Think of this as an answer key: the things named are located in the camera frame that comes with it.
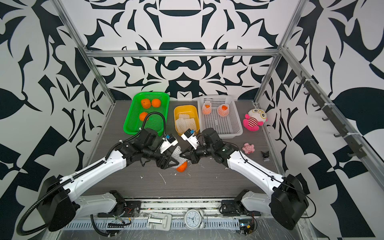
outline black cable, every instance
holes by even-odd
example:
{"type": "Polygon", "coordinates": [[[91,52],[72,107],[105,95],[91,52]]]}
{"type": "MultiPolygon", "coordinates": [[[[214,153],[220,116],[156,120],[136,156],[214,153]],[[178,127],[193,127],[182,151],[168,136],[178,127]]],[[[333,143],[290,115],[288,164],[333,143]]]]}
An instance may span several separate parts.
{"type": "MultiPolygon", "coordinates": [[[[166,137],[166,119],[164,115],[159,112],[151,112],[147,116],[145,116],[141,129],[144,129],[145,123],[147,122],[147,119],[149,118],[149,116],[154,114],[161,116],[161,118],[163,119],[163,138],[165,138],[166,137]]],[[[161,144],[163,144],[163,142],[164,142],[164,139],[161,139],[160,144],[157,146],[155,151],[157,151],[161,147],[161,144]]]]}
{"type": "MultiPolygon", "coordinates": [[[[84,169],[83,171],[77,173],[76,175],[73,176],[73,179],[76,179],[76,178],[79,178],[81,175],[83,174],[86,174],[87,172],[89,172],[90,170],[92,169],[95,169],[97,168],[98,166],[104,164],[104,161],[100,161],[99,163],[95,164],[94,166],[92,167],[89,167],[87,169],[84,169]]],[[[37,200],[25,213],[24,215],[20,218],[20,221],[19,223],[17,224],[17,227],[16,227],[16,232],[18,235],[20,236],[25,236],[25,235],[30,235],[30,234],[33,234],[35,232],[38,232],[44,228],[47,227],[47,224],[44,224],[44,225],[41,225],[40,227],[37,227],[37,228],[34,228],[32,230],[28,230],[28,231],[24,231],[23,230],[23,225],[26,221],[26,219],[28,218],[28,216],[33,212],[33,210],[35,210],[35,208],[37,208],[40,203],[42,203],[46,198],[48,198],[50,195],[52,195],[55,191],[57,191],[58,189],[60,189],[61,187],[63,187],[64,185],[68,184],[71,182],[71,179],[67,179],[66,181],[60,183],[59,185],[57,185],[56,187],[52,188],[51,190],[49,190],[44,196],[42,196],[39,200],[37,200]]]]}
{"type": "Polygon", "coordinates": [[[201,135],[201,133],[197,134],[197,135],[196,135],[196,138],[197,138],[197,140],[199,141],[199,145],[203,145],[203,144],[200,142],[200,140],[199,140],[199,135],[201,135]]]}
{"type": "Polygon", "coordinates": [[[117,232],[113,233],[113,234],[110,234],[110,233],[105,233],[105,232],[102,232],[100,231],[100,229],[97,228],[96,224],[95,224],[95,221],[93,220],[93,214],[91,214],[91,223],[92,223],[92,226],[93,226],[93,229],[101,236],[104,236],[104,237],[113,237],[113,236],[116,236],[117,235],[117,232]]]}
{"type": "MultiPolygon", "coordinates": [[[[239,148],[236,144],[231,143],[231,142],[225,142],[225,143],[229,143],[229,144],[235,145],[235,146],[238,148],[238,150],[239,150],[239,152],[240,152],[240,155],[241,155],[242,159],[244,160],[244,162],[250,164],[247,160],[244,159],[244,157],[243,157],[243,153],[240,151],[240,148],[239,148]]],[[[272,177],[272,176],[269,175],[268,173],[262,171],[260,168],[256,167],[255,165],[253,165],[253,164],[250,164],[250,165],[253,166],[253,167],[255,167],[255,168],[257,168],[260,172],[262,172],[262,173],[264,173],[265,175],[267,175],[268,177],[270,177],[272,181],[275,180],[275,181],[277,181],[277,182],[279,182],[279,183],[281,183],[281,184],[283,184],[283,185],[286,185],[287,187],[292,188],[292,189],[295,190],[296,192],[299,192],[299,193],[303,194],[305,197],[307,197],[309,200],[311,200],[311,202],[313,203],[313,206],[314,206],[314,213],[313,213],[310,217],[301,217],[301,218],[311,218],[311,217],[313,217],[313,216],[316,214],[316,211],[317,211],[317,209],[316,209],[316,204],[314,203],[314,201],[313,201],[308,195],[306,195],[306,194],[303,193],[302,191],[297,190],[297,189],[294,188],[294,187],[291,187],[291,186],[289,186],[289,185],[287,185],[287,184],[285,184],[285,183],[283,183],[283,182],[280,182],[279,180],[277,180],[276,178],[272,177]]]]}
{"type": "MultiPolygon", "coordinates": [[[[143,124],[141,125],[141,129],[144,129],[144,126],[145,126],[145,124],[147,123],[147,120],[148,120],[149,116],[150,116],[150,115],[154,115],[154,114],[157,114],[157,115],[161,116],[161,118],[163,119],[163,129],[164,129],[164,131],[163,131],[163,137],[165,137],[165,136],[166,136],[166,119],[165,119],[164,115],[161,114],[161,113],[159,113],[159,112],[152,112],[152,113],[149,113],[149,114],[144,118],[143,124]]],[[[141,132],[141,130],[140,130],[138,133],[136,133],[134,136],[132,136],[132,137],[130,137],[130,138],[128,138],[128,139],[126,139],[126,140],[124,140],[124,141],[122,141],[122,142],[118,142],[118,143],[114,144],[114,145],[109,149],[108,153],[105,155],[105,160],[107,160],[107,159],[109,158],[109,155],[112,153],[112,151],[113,151],[119,144],[134,139],[135,137],[137,137],[137,136],[140,134],[140,132],[141,132]]],[[[161,147],[161,144],[163,143],[163,141],[164,141],[164,140],[161,140],[160,144],[157,146],[157,148],[156,148],[155,151],[157,151],[157,150],[161,147]]]]}
{"type": "Polygon", "coordinates": [[[24,231],[23,230],[23,225],[26,221],[26,219],[28,218],[28,216],[32,213],[32,211],[37,208],[37,206],[42,202],[44,201],[47,197],[49,197],[52,193],[54,193],[55,191],[57,191],[59,188],[61,188],[62,186],[64,186],[65,184],[68,184],[70,183],[71,180],[68,179],[66,181],[64,181],[63,183],[57,185],[56,187],[52,188],[49,192],[47,192],[43,197],[41,197],[39,200],[37,200],[25,213],[24,215],[20,218],[20,221],[19,223],[17,224],[17,227],[16,227],[16,232],[18,235],[20,236],[25,236],[25,235],[30,235],[30,234],[33,234],[35,232],[38,232],[42,229],[45,229],[47,227],[47,224],[44,224],[44,225],[41,225],[40,227],[37,227],[37,228],[34,228],[32,230],[28,230],[28,231],[24,231]]]}
{"type": "Polygon", "coordinates": [[[125,223],[123,221],[123,224],[119,224],[119,223],[108,223],[108,226],[111,226],[111,227],[124,227],[124,226],[128,226],[128,225],[131,225],[131,221],[129,221],[129,223],[125,223]]]}

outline clock face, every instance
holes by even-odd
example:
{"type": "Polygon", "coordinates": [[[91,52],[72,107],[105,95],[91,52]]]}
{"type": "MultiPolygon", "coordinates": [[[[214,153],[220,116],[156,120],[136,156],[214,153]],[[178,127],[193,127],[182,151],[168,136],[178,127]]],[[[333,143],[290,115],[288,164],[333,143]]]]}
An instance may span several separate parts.
{"type": "Polygon", "coordinates": [[[198,211],[188,211],[185,215],[185,223],[189,228],[197,228],[200,225],[201,219],[198,211]]]}

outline white debris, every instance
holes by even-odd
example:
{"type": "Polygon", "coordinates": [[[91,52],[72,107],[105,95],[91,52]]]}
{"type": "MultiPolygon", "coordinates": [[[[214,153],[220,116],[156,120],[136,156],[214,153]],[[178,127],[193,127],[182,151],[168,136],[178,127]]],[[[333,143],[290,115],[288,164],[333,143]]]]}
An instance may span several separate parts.
{"type": "MultiPolygon", "coordinates": [[[[159,173],[159,174],[160,174],[160,173],[159,173]]],[[[160,176],[161,176],[161,174],[160,174],[160,176]]],[[[164,183],[167,185],[167,183],[166,183],[166,181],[164,180],[163,176],[161,176],[161,178],[163,179],[164,183]]]]}

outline hook rack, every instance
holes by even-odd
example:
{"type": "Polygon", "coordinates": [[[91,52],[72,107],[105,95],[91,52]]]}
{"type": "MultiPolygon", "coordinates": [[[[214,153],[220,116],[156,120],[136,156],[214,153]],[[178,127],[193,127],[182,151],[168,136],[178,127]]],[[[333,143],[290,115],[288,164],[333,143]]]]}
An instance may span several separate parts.
{"type": "Polygon", "coordinates": [[[322,118],[323,121],[331,121],[333,126],[338,131],[338,134],[333,135],[335,137],[343,137],[358,158],[367,156],[365,151],[362,149],[363,145],[358,143],[356,138],[353,136],[358,133],[353,128],[347,126],[347,119],[328,98],[328,96],[326,96],[316,81],[313,79],[305,79],[305,77],[303,77],[300,83],[302,83],[308,90],[308,92],[304,94],[310,94],[315,100],[316,104],[312,104],[312,106],[321,107],[322,111],[327,116],[327,118],[322,118]]]}
{"type": "Polygon", "coordinates": [[[306,69],[301,65],[293,53],[285,46],[279,48],[279,53],[292,67],[296,76],[301,78],[297,84],[303,84],[307,89],[306,95],[311,95],[321,110],[327,116],[323,121],[330,121],[338,131],[335,136],[343,137],[344,141],[356,154],[372,177],[377,181],[380,187],[384,190],[384,161],[379,157],[371,145],[364,137],[355,129],[351,122],[345,118],[337,106],[330,100],[328,95],[321,89],[317,82],[311,78],[306,69]]]}

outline white plastic basket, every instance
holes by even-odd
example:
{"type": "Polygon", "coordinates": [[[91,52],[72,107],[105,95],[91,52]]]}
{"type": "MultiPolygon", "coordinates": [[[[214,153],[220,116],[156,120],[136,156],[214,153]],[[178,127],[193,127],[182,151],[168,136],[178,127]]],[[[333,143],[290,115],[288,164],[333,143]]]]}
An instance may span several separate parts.
{"type": "Polygon", "coordinates": [[[234,138],[243,134],[243,127],[237,112],[235,101],[231,96],[227,95],[210,95],[197,98],[197,106],[199,109],[200,132],[206,128],[212,127],[220,138],[234,138]],[[203,114],[202,107],[205,101],[211,102],[212,112],[203,114]],[[222,104],[229,105],[229,114],[221,117],[217,114],[217,108],[222,104]]]}

